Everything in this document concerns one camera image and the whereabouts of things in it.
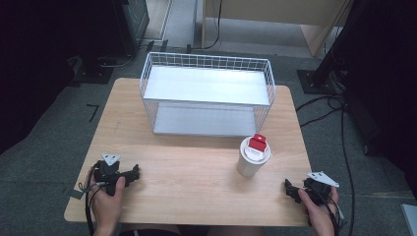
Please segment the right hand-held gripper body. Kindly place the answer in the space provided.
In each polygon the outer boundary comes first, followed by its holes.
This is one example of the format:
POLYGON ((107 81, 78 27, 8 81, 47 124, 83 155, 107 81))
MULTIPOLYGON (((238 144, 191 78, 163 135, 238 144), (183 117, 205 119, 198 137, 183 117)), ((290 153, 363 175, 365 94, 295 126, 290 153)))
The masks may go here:
POLYGON ((327 176, 323 171, 307 173, 307 178, 303 183, 305 191, 317 206, 327 202, 332 187, 339 187, 339 184, 327 176))

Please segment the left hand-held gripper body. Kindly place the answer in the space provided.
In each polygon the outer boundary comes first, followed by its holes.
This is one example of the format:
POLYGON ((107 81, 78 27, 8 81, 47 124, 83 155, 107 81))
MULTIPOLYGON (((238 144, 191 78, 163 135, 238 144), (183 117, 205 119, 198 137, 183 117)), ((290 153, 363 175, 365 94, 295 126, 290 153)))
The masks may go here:
POLYGON ((127 173, 119 171, 120 155, 103 152, 102 160, 97 162, 98 168, 94 171, 94 179, 97 183, 102 183, 109 196, 114 196, 116 184, 120 177, 127 178, 127 173))

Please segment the person's right hand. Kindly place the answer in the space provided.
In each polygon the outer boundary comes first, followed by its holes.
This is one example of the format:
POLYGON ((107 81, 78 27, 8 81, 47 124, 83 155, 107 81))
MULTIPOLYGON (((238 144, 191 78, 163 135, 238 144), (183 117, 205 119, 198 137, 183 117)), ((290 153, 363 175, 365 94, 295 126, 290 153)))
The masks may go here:
POLYGON ((329 211, 337 216, 338 193, 335 187, 331 188, 328 204, 326 206, 315 205, 309 195, 303 190, 298 190, 298 195, 304 204, 312 224, 312 236, 334 236, 334 226, 329 211))

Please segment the person's left hand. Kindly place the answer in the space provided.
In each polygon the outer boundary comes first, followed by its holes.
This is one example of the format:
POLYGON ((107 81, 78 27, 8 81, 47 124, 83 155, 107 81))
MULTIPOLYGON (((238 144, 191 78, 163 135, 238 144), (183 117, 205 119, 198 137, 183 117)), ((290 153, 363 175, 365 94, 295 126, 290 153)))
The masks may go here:
POLYGON ((86 184, 92 185, 91 190, 94 193, 91 201, 91 209, 96 222, 93 236, 113 236, 122 213, 125 178, 118 179, 113 196, 109 196, 105 190, 99 189, 93 178, 87 178, 86 184))

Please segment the white cup with red lid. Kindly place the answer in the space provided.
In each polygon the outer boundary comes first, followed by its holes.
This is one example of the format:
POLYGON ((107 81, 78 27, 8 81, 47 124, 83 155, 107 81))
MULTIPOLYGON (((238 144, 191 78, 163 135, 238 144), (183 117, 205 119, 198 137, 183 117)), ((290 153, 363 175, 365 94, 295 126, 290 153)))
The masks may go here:
POLYGON ((240 144, 237 171, 244 177, 252 177, 271 157, 267 138, 261 134, 254 134, 240 144))

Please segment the white flat board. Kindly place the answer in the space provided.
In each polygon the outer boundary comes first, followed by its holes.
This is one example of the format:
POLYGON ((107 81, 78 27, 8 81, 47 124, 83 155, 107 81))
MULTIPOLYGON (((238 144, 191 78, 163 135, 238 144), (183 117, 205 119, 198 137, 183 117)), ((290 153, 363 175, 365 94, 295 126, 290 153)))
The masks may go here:
POLYGON ((410 235, 417 236, 417 206, 401 204, 400 207, 410 235))

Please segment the black stand with base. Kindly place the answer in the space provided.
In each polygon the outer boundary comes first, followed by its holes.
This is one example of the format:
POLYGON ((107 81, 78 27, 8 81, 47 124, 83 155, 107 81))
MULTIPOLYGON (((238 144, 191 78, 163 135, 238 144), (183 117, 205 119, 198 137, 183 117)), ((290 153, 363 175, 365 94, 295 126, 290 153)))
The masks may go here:
POLYGON ((330 81, 330 73, 343 67, 346 63, 343 55, 343 44, 346 42, 350 31, 354 27, 362 10, 362 0, 343 0, 344 8, 338 12, 337 17, 329 27, 325 28, 326 33, 341 21, 344 27, 337 35, 333 45, 328 50, 320 66, 314 70, 298 70, 297 76, 304 93, 312 94, 336 94, 334 84, 330 81))

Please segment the black cabinet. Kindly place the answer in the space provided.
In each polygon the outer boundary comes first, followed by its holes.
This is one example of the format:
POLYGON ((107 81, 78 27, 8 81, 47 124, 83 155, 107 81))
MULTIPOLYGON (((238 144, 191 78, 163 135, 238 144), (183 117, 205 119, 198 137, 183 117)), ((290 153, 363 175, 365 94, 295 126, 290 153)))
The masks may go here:
POLYGON ((149 25, 146 0, 112 0, 124 53, 134 56, 149 25))

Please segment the light wooden desk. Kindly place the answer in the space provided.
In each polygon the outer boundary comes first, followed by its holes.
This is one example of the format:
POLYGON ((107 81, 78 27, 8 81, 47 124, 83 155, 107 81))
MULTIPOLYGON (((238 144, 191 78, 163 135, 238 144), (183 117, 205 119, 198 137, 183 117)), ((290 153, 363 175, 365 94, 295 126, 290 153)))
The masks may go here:
POLYGON ((299 25, 312 56, 334 27, 343 27, 354 0, 203 0, 202 45, 207 18, 299 25))

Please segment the black stand base plate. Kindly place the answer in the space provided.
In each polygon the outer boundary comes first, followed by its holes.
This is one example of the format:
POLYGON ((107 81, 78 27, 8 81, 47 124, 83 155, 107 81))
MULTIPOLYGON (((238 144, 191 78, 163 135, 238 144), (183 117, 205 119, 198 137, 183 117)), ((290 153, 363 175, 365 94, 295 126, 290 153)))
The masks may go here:
POLYGON ((73 84, 107 85, 113 73, 112 67, 102 65, 97 60, 85 61, 80 56, 70 58, 68 63, 74 72, 73 84))

